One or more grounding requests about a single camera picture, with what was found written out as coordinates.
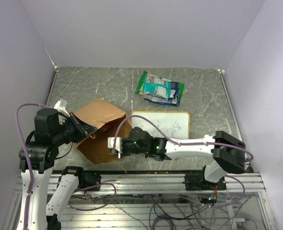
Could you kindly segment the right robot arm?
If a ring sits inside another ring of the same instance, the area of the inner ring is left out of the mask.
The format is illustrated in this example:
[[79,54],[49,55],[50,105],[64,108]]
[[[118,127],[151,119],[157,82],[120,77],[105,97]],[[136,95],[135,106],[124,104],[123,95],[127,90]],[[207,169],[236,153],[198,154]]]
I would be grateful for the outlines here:
[[172,139],[152,137],[148,132],[135,127],[127,138],[114,137],[112,153],[118,158],[132,154],[144,154],[156,161],[190,157],[207,157],[213,161],[185,180],[187,190],[213,190],[229,173],[245,172],[245,144],[224,131],[201,139]]

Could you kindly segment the dark blue snack bag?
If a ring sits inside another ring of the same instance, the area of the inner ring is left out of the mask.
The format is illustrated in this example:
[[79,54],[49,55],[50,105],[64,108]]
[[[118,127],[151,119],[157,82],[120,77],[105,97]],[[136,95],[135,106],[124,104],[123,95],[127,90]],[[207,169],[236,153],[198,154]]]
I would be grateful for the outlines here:
[[148,101],[148,102],[152,102],[155,104],[161,104],[161,105],[171,105],[171,106],[179,106],[180,102],[179,99],[176,98],[161,98],[161,97],[156,97],[153,95],[149,95],[149,94],[145,94],[144,95],[144,100]]

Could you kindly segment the red snack packet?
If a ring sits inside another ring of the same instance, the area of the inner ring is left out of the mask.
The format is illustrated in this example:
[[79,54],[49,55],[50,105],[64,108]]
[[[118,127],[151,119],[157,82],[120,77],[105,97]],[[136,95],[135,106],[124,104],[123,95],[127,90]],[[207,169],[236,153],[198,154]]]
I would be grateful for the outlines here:
[[108,131],[109,129],[111,129],[113,126],[109,123],[104,124],[101,128],[100,128],[100,132],[104,133],[106,131]]

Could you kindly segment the brown paper bag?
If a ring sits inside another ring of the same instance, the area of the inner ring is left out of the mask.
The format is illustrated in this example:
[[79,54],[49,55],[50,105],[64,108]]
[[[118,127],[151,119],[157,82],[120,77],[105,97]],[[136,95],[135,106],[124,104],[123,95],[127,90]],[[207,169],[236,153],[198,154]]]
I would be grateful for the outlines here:
[[[110,153],[107,146],[108,137],[114,137],[120,123],[131,115],[105,99],[97,98],[74,114],[89,125],[97,127],[97,131],[84,141],[74,144],[74,151],[68,164],[81,166],[86,170],[129,170],[128,159],[119,159]],[[113,127],[101,133],[100,128],[109,123]]]

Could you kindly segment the blue Kettle chips bag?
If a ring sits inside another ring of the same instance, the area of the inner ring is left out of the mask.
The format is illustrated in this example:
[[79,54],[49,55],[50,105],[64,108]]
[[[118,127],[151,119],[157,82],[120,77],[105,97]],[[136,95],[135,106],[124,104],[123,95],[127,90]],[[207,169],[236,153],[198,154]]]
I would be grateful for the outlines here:
[[177,82],[170,82],[170,83],[171,83],[171,91],[169,98],[174,98],[179,91],[178,83]]

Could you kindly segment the green Chuba chips bag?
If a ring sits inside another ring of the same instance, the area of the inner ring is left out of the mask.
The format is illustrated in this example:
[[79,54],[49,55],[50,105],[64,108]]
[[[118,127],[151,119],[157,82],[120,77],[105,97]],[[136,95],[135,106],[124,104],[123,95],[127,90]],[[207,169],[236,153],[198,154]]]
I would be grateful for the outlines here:
[[[139,80],[139,82],[138,82],[138,85],[137,85],[137,88],[136,88],[136,90],[135,90],[135,93],[138,93],[138,94],[140,94],[140,95],[143,95],[143,97],[144,97],[145,94],[142,93],[142,90],[143,90],[143,84],[144,84],[144,82],[146,82],[146,81],[147,81],[147,82],[153,82],[153,81],[155,81],[155,82],[158,82],[158,81],[177,82],[177,81],[168,80],[168,79],[166,79],[166,78],[162,78],[162,77],[153,75],[153,74],[151,74],[151,73],[149,73],[149,72],[147,72],[147,71],[144,71],[143,74],[142,74],[142,77],[140,78],[140,80]],[[175,95],[174,98],[177,97],[177,98],[179,99],[179,102],[180,102],[180,101],[181,101],[182,94],[183,94],[183,92],[184,92],[184,84],[181,83],[181,82],[177,82],[177,83],[178,83],[179,91],[178,91],[178,93]]]

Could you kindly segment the teal snack packet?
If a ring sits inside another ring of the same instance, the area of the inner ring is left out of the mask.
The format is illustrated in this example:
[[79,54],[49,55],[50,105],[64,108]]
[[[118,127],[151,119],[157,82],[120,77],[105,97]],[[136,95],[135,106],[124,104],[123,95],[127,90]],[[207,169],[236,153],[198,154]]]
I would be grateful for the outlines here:
[[157,97],[168,99],[170,97],[171,83],[169,81],[144,82],[143,94],[151,94]]

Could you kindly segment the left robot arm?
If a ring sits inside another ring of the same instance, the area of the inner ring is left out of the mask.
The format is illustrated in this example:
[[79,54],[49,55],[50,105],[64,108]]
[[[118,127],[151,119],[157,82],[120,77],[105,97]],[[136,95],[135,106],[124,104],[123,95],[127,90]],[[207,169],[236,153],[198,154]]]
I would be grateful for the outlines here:
[[37,111],[35,129],[24,141],[19,152],[23,198],[18,223],[19,230],[59,230],[60,217],[76,190],[86,183],[84,170],[67,166],[60,177],[60,184],[50,199],[48,185],[59,147],[80,143],[97,128],[80,120],[73,113],[65,114],[55,108]]

